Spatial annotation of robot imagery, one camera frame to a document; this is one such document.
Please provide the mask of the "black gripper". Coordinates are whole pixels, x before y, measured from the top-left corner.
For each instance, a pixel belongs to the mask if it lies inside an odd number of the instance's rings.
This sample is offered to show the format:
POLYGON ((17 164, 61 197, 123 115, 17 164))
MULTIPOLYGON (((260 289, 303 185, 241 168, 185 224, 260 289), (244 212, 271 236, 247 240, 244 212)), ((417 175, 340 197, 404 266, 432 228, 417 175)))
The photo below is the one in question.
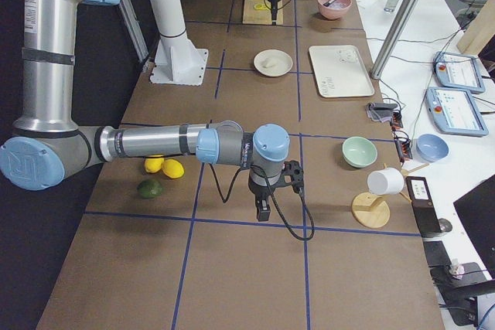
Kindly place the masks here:
POLYGON ((268 181, 261 174, 260 170, 250 170, 248 179, 248 188, 254 194, 255 206, 257 210, 257 220, 258 222, 268 222, 271 215, 271 208, 269 202, 267 201, 270 195, 270 190, 274 190, 275 185, 281 178, 282 174, 268 174, 268 181))
POLYGON ((271 6, 271 24, 275 26, 277 24, 277 19, 278 19, 278 3, 281 0, 267 0, 270 2, 271 6))

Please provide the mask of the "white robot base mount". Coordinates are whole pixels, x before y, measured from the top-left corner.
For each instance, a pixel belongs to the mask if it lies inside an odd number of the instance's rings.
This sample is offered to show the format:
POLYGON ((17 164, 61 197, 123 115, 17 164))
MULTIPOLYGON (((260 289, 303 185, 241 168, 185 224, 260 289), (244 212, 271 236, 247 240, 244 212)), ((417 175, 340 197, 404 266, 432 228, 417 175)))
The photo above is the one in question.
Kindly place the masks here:
POLYGON ((207 49, 197 49, 186 36, 162 36, 150 81, 159 84, 199 86, 203 83, 208 56, 207 49))

